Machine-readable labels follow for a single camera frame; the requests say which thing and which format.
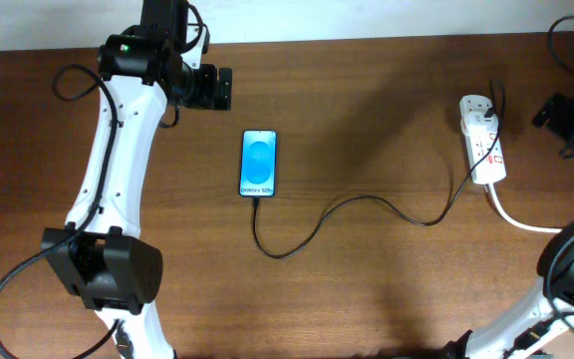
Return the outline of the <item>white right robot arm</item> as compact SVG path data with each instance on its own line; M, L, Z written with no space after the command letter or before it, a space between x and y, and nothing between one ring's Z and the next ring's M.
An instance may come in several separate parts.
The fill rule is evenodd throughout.
M492 97L467 95L459 102L460 125L476 184L484 186L496 211L511 225L525 225L502 207L495 185L507 176L499 141L503 111ZM565 140L560 154L574 158L574 102L556 95L535 116ZM551 235L536 265L533 287L490 324L448 342L441 358L531 358L565 332L574 334L574 220L562 228L539 227Z

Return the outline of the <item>blue Galaxy smartphone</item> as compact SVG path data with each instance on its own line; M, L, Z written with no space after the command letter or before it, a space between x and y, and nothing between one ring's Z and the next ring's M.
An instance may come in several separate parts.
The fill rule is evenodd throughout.
M243 133L239 194L272 197L276 188L277 133L249 130Z

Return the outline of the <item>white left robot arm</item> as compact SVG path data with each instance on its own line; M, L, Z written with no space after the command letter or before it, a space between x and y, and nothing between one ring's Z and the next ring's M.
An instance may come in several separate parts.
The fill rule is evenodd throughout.
M63 228L41 246L66 290L113 329L123 358L173 358L155 298L161 252L140 239L149 153L167 107L228 111L232 72L203 64L203 28L175 44L165 35L113 35L99 49L99 121L84 181Z

